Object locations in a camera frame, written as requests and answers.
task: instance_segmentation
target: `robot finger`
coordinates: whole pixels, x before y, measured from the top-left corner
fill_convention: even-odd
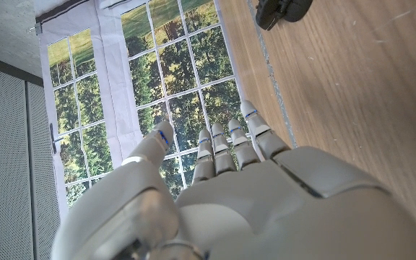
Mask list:
[[[237,170],[234,159],[229,152],[229,144],[225,138],[222,126],[219,123],[214,123],[211,131],[214,143],[214,166],[216,168],[216,176],[221,173]]]
[[[145,160],[159,168],[171,143],[173,143],[173,127],[167,121],[162,121],[146,135],[121,165]]]
[[[213,159],[213,147],[209,131],[203,129],[199,134],[199,151],[196,156],[194,178],[192,185],[200,181],[206,181],[216,176]]]
[[[290,150],[288,145],[272,131],[250,101],[243,100],[240,110],[248,122],[252,134],[255,136],[256,143],[264,158],[271,159],[279,152]]]
[[[232,137],[234,151],[237,155],[239,170],[244,169],[251,163],[259,163],[259,157],[256,154],[253,145],[246,138],[245,132],[242,130],[240,122],[232,119],[229,121],[229,131]]]

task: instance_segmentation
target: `window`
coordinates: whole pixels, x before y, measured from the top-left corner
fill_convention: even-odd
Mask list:
[[[112,171],[90,29],[48,46],[69,207]]]
[[[213,0],[151,0],[121,15],[143,135],[162,120],[174,144],[160,173],[174,198],[191,185],[203,128],[238,119],[240,97]]]

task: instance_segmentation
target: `perforated panel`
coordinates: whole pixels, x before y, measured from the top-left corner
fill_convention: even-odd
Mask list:
[[[0,259],[33,259],[25,83],[1,72]]]
[[[34,182],[35,226],[37,233],[37,257],[50,259],[51,246],[60,224],[57,203],[56,182],[51,154],[48,114],[44,100],[44,89],[28,84],[28,104],[30,115],[30,158]]]

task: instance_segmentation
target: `wooden floor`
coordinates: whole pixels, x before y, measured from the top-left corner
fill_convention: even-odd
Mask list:
[[[290,144],[248,1],[219,1],[227,36],[247,98]],[[297,145],[368,171],[416,219],[416,0],[314,0],[261,34]]]

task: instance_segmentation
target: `robotic hand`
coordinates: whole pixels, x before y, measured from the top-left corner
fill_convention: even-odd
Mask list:
[[[192,186],[173,201],[160,177],[168,122],[86,192],[61,223],[52,259],[416,259],[416,223],[367,173],[312,147],[290,149],[248,101],[265,161],[229,122],[199,135]]]

